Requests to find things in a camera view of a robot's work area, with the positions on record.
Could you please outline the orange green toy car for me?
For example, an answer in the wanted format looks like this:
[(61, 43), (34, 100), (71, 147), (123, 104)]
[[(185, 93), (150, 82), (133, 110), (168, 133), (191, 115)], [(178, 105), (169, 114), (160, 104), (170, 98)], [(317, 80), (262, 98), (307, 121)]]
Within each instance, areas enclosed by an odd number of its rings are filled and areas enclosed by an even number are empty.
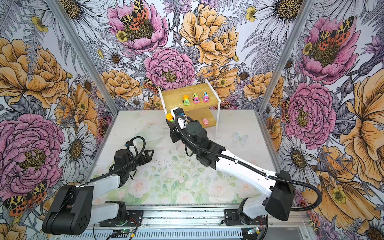
[(183, 95), (183, 103), (185, 106), (189, 106), (191, 104), (188, 95)]
[(172, 116), (172, 114), (166, 114), (166, 119), (169, 122), (174, 122), (174, 117)]

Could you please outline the pink teal striped toy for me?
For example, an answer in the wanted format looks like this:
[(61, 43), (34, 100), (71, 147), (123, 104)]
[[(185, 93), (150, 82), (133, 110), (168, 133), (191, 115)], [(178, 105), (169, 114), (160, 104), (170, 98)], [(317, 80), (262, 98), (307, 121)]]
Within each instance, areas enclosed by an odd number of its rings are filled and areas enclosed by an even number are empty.
[(210, 98), (209, 98), (207, 92), (203, 92), (203, 102), (204, 103), (209, 103), (210, 102)]

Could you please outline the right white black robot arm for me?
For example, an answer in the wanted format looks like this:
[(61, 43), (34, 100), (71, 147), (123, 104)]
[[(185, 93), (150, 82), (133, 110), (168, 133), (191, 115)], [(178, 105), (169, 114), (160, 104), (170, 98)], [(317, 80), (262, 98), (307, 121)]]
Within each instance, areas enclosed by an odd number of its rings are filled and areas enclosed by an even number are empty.
[(259, 191), (258, 197), (244, 198), (240, 204), (237, 215), (241, 223), (249, 225), (264, 215), (280, 221), (289, 219), (295, 194), (287, 172), (259, 168), (209, 140), (200, 122), (188, 117), (182, 108), (174, 108), (167, 114), (166, 122), (172, 142), (182, 141), (203, 166), (237, 177)]

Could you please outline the pink green striped toy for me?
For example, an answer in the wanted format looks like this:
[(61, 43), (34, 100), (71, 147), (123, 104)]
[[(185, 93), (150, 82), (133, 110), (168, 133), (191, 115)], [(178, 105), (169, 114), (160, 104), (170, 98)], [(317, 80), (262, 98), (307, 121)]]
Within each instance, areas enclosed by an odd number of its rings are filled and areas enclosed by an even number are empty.
[(199, 95), (197, 93), (193, 93), (193, 101), (194, 101), (194, 104), (199, 104), (201, 102)]

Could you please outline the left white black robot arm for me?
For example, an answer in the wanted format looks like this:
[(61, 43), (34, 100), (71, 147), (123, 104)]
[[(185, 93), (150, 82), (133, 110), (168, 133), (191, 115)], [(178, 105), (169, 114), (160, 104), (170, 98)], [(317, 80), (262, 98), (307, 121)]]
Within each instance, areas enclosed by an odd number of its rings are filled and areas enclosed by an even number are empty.
[(118, 150), (115, 153), (117, 170), (110, 170), (85, 184), (60, 187), (43, 221), (42, 231), (52, 235), (77, 236), (95, 224), (102, 227), (124, 224), (129, 218), (125, 203), (107, 201), (93, 205), (93, 201), (133, 180), (137, 168), (150, 163), (154, 153), (154, 150), (142, 150), (136, 154), (128, 149)]

